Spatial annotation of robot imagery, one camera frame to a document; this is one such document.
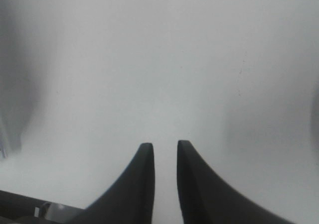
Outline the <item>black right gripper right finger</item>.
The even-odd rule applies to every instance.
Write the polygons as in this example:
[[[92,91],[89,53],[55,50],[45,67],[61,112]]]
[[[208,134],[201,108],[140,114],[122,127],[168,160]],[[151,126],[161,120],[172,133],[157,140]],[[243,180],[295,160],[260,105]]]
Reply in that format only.
[[[185,224],[287,224],[228,185],[190,141],[177,144],[177,189]]]

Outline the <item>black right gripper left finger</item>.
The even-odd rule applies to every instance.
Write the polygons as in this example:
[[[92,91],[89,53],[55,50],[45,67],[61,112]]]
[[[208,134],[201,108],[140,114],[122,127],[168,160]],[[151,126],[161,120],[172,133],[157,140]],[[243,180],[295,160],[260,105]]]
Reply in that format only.
[[[143,143],[116,182],[81,213],[79,223],[150,224],[154,196],[154,149]]]

